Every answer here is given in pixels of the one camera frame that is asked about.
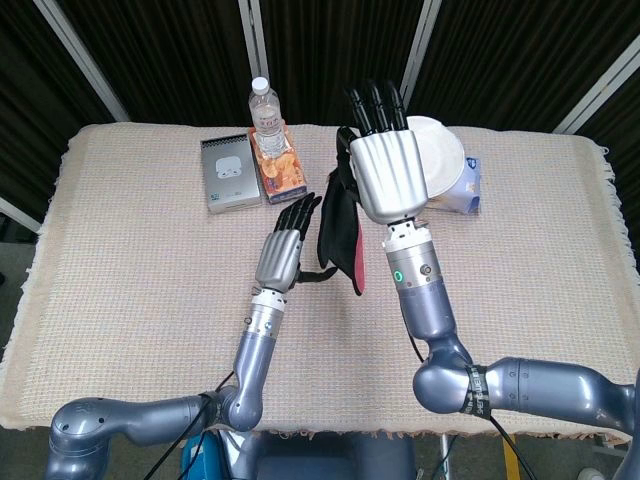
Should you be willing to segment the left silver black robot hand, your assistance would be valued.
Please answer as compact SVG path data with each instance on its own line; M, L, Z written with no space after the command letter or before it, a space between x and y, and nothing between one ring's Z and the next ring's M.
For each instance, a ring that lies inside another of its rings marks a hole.
M322 197L314 192L284 208L267 236L257 265L255 280L262 288L287 293L297 283L329 280L336 267L321 272L302 271L300 255L312 215Z

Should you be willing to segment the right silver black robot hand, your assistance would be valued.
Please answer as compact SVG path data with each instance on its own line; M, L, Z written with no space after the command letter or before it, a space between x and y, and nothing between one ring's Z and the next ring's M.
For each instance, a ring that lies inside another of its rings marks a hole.
M415 134L392 81L380 89L346 90L355 127L341 127L337 146L344 188L374 222L409 221L425 208L428 191Z

